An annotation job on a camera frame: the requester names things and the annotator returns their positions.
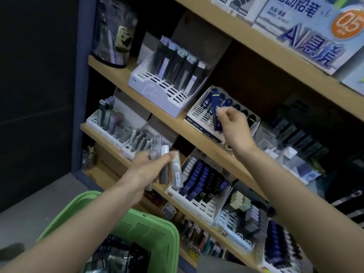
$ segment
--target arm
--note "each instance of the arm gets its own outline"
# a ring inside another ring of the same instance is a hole
[[[361,272],[364,230],[255,145],[245,115],[218,109],[224,137],[320,273]]]
[[[147,152],[141,152],[115,186],[0,272],[77,272],[120,218],[141,200],[144,187],[171,160],[172,155],[166,154],[158,160],[149,161]]]

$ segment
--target orange circle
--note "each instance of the orange circle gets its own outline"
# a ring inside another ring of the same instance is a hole
[[[336,38],[349,39],[359,34],[364,27],[364,11],[348,9],[340,13],[331,25],[331,32]]]

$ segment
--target dark wall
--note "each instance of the dark wall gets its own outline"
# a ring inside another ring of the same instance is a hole
[[[71,169],[78,0],[2,0],[0,211]]]

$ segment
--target gray floor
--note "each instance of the gray floor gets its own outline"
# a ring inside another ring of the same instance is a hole
[[[39,235],[77,195],[88,191],[71,173],[0,214],[0,249],[21,242],[33,247]]]

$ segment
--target shelf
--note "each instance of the shelf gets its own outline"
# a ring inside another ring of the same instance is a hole
[[[115,157],[118,161],[124,164],[126,167],[129,167],[131,162],[121,156],[119,154],[119,150],[112,143],[108,142],[100,133],[93,130],[85,123],[81,124],[81,130],[85,132],[89,137],[94,139],[100,146],[102,146],[108,153],[110,153],[113,157]],[[181,156],[181,162],[184,162],[186,157]],[[103,189],[110,188],[112,186],[112,182],[116,182],[118,180],[117,177],[110,177],[107,175],[102,169],[97,169],[97,167],[93,167],[92,169],[85,171],[86,174],[92,175],[93,179],[96,183]],[[223,236],[218,230],[211,228],[206,222],[195,216],[189,210],[185,209],[179,202],[172,199],[168,194],[165,193],[168,185],[160,185],[158,183],[153,184],[153,189],[156,190],[162,197],[164,197],[167,201],[172,203],[179,211],[181,211],[187,218],[193,220],[197,225],[199,225],[203,230],[207,231],[216,241],[218,241],[223,247],[228,249],[234,256],[236,256],[239,260],[245,263],[247,266],[257,269],[259,272],[263,272],[263,270],[257,268],[255,255],[244,254],[239,246],[236,246],[231,240]]]
[[[135,60],[131,60],[127,68],[117,69],[106,66],[105,64],[102,64],[101,62],[94,59],[92,56],[89,56],[89,65],[100,74],[102,74],[109,81],[114,83],[132,99],[137,101],[145,109],[149,110],[158,119],[167,124],[175,132],[180,134],[194,146],[206,153],[208,157],[210,157],[216,163],[231,172],[236,178],[244,182],[247,186],[249,186],[249,188],[251,188],[256,193],[266,199],[265,195],[260,190],[257,183],[254,181],[254,179],[252,178],[248,170],[242,165],[242,163],[240,163],[234,156],[231,156],[229,153],[227,153],[222,147],[213,142],[210,138],[203,135],[201,132],[199,132],[184,121],[184,118],[190,107],[188,107],[175,119],[166,112],[164,112],[162,109],[160,109],[158,106],[147,100],[137,91],[128,86],[131,71],[136,66]]]
[[[112,178],[98,166],[94,166],[88,170],[85,170],[84,173],[89,177],[91,177],[92,179],[94,179],[94,181],[104,190],[107,190],[108,188],[112,187],[118,181],[117,178]],[[132,208],[143,213],[148,213],[154,216],[162,217],[160,208],[155,206],[145,197],[143,197],[138,204],[132,206]],[[197,268],[197,262],[195,262],[189,256],[187,250],[185,250],[182,246],[180,246],[180,256],[194,268]]]
[[[344,110],[364,121],[364,97],[340,84],[335,78],[309,64],[293,51],[265,37],[209,0],[176,0],[210,24],[244,44],[279,68],[311,87]]]

